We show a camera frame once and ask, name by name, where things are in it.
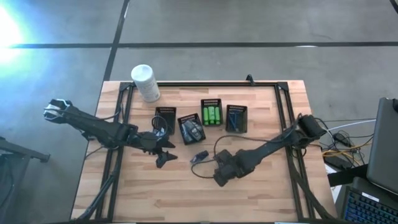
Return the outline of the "black aluminium table frame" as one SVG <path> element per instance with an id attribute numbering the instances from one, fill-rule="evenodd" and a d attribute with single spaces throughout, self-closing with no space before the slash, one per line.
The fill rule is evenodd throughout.
<path id="1" fill-rule="evenodd" d="M 285 149 L 265 158 L 252 174 L 220 187 L 211 175 L 215 163 L 191 167 L 201 151 L 252 149 L 264 139 L 278 135 L 290 123 L 289 114 L 309 114 L 310 104 L 301 80 L 289 82 L 289 93 L 273 86 L 251 86 L 248 82 L 228 84 L 210 81 L 169 82 L 159 85 L 161 97 L 145 103 L 138 91 L 131 100 L 129 121 L 142 131 L 151 129 L 158 106 L 177 108 L 177 116 L 200 113 L 200 102 L 220 98 L 223 105 L 248 108 L 248 131 L 243 138 L 228 137 L 222 126 L 205 129 L 203 142 L 184 145 L 179 131 L 170 138 L 178 158 L 163 168 L 155 157 L 126 148 L 119 176 L 113 219 L 116 222 L 273 222 L 297 219 Z"/>

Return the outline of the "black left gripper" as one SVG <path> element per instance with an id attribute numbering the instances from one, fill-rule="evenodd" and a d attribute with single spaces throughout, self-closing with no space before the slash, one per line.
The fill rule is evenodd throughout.
<path id="1" fill-rule="evenodd" d="M 139 138 L 141 147 L 144 151 L 149 154 L 157 155 L 157 159 L 155 161 L 157 168 L 162 168 L 167 161 L 172 161 L 178 158 L 176 155 L 163 150 L 163 147 L 175 148 L 175 145 L 169 141 L 169 137 L 167 135 L 160 137 L 154 133 L 141 132 L 137 133 L 137 137 Z"/>

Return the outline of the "grey laptop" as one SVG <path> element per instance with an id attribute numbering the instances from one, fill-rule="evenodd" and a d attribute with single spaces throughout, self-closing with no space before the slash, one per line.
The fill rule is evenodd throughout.
<path id="1" fill-rule="evenodd" d="M 379 100 L 367 178 L 398 195 L 398 99 Z"/>

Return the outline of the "black stand leg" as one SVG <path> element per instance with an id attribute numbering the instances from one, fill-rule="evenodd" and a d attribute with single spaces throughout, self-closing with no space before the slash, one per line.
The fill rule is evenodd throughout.
<path id="1" fill-rule="evenodd" d="M 28 149 L 26 147 L 22 147 L 17 144 L 13 144 L 11 142 L 8 142 L 5 138 L 0 137 L 0 150 L 11 152 L 14 154 L 22 154 L 25 156 L 29 156 L 31 158 L 36 158 L 40 160 L 41 162 L 47 162 L 50 158 L 50 154 L 43 154 L 41 152 Z"/>

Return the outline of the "white wipes canister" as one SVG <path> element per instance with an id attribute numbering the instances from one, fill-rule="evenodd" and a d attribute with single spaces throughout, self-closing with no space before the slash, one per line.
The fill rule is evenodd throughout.
<path id="1" fill-rule="evenodd" d="M 159 87 L 152 67 L 146 64 L 135 66 L 131 71 L 131 78 L 145 102 L 152 103 L 160 98 Z"/>

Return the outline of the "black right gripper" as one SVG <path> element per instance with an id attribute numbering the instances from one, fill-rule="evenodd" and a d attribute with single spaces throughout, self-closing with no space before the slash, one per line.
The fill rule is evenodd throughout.
<path id="1" fill-rule="evenodd" d="M 225 186 L 229 180 L 242 177 L 242 170 L 238 166 L 236 156 L 233 156 L 226 149 L 214 156 L 218 167 L 214 170 L 213 178 L 220 186 Z"/>

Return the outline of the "black power adapter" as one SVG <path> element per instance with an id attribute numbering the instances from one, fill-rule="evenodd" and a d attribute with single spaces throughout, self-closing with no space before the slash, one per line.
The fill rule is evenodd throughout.
<path id="1" fill-rule="evenodd" d="M 345 160 L 339 157 L 324 157 L 324 162 L 336 169 L 345 169 Z"/>

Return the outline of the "dark blue toothpaste tube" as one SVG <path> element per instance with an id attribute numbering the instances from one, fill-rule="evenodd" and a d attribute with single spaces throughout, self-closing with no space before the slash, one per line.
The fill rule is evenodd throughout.
<path id="1" fill-rule="evenodd" d="M 204 159 L 206 159 L 208 157 L 209 153 L 208 151 L 202 151 L 199 152 L 198 154 L 196 154 L 190 161 L 191 164 L 196 164 L 198 162 L 203 161 Z"/>

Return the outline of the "black backlit keyboard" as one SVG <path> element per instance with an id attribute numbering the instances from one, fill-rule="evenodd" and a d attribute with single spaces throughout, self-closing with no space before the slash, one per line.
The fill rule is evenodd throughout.
<path id="1" fill-rule="evenodd" d="M 344 191 L 340 218 L 350 223 L 398 224 L 398 195 L 355 177 Z"/>

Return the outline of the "small black plug adapter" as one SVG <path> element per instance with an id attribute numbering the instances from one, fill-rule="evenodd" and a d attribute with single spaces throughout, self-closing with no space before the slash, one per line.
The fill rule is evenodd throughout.
<path id="1" fill-rule="evenodd" d="M 333 135 L 333 139 L 346 147 L 352 146 L 351 141 L 349 140 L 349 137 L 346 137 L 340 133 L 335 133 Z"/>

